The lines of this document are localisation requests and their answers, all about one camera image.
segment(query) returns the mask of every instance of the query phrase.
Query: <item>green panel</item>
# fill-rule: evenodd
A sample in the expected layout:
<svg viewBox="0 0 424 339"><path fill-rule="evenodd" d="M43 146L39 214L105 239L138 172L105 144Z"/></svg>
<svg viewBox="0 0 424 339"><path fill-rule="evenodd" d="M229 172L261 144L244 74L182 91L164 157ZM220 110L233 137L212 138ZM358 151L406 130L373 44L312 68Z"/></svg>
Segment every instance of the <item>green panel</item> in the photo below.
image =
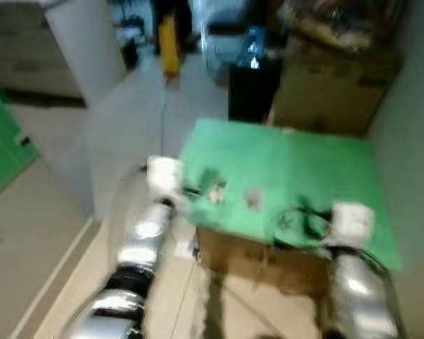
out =
<svg viewBox="0 0 424 339"><path fill-rule="evenodd" d="M401 269L366 141L204 119L195 126L181 159L189 184L207 189L214 179L228 183L224 203L213 205L205 196L192 203L192 222L260 242L275 238L298 247L317 246L317 240L304 234L301 215L292 212L302 198L317 210L330 209L334 201L364 203L376 215L365 248L387 267ZM259 210L248 208L244 199L252 188L262 192ZM279 226L282 214L289 227ZM323 223L312 222L316 227Z"/></svg>
<svg viewBox="0 0 424 339"><path fill-rule="evenodd" d="M15 142L18 134L18 126L0 100L0 189L37 156L32 143Z"/></svg>

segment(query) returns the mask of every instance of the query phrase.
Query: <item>plastic bag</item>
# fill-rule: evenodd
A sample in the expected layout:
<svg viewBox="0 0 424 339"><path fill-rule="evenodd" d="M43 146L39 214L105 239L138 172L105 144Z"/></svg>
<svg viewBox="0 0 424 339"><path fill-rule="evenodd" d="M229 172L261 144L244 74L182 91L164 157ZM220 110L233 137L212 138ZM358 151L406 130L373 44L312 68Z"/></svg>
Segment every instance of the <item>plastic bag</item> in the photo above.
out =
<svg viewBox="0 0 424 339"><path fill-rule="evenodd" d="M294 32L349 52L389 43L404 0L285 0L282 21Z"/></svg>

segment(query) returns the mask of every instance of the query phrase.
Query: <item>brown cardboard box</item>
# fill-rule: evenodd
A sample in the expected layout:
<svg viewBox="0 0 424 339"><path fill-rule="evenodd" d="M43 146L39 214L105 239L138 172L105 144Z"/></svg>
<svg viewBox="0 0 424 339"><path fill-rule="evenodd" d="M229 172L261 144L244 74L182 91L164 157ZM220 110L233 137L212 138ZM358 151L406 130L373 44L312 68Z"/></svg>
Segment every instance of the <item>brown cardboard box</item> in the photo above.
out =
<svg viewBox="0 0 424 339"><path fill-rule="evenodd" d="M275 250L265 244L198 229L201 260L211 270L233 273L277 287L290 295L323 296L329 286L329 262L301 250Z"/></svg>
<svg viewBox="0 0 424 339"><path fill-rule="evenodd" d="M363 136L398 69L399 51L350 58L293 40L269 123Z"/></svg>

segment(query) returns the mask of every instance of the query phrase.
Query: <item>green table top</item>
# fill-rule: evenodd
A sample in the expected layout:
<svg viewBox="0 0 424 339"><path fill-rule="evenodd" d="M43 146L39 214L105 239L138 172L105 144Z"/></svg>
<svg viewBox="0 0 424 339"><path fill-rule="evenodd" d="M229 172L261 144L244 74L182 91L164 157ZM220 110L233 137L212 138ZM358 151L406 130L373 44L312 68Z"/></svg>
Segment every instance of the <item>green table top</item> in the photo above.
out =
<svg viewBox="0 0 424 339"><path fill-rule="evenodd" d="M192 201L189 218L197 225L264 243L318 246L293 211L302 197L316 210L330 209L334 201L364 203L375 212L365 249L386 267L402 268L367 141L202 119L180 158L189 184L207 191L216 179L227 182L223 203L214 205L205 194ZM247 206L249 189L261 192L259 210ZM282 219L288 227L280 226ZM312 218L312 224L323 221Z"/></svg>

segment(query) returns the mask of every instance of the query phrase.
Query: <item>yellow object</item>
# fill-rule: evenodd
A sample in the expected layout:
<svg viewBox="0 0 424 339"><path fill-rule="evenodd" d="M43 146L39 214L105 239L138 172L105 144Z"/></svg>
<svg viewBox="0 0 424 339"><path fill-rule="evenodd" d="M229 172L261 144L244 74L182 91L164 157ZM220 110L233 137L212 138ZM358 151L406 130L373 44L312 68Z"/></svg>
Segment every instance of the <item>yellow object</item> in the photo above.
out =
<svg viewBox="0 0 424 339"><path fill-rule="evenodd" d="M178 74L181 68L181 61L177 44L175 16L165 16L158 31L163 71L166 74Z"/></svg>

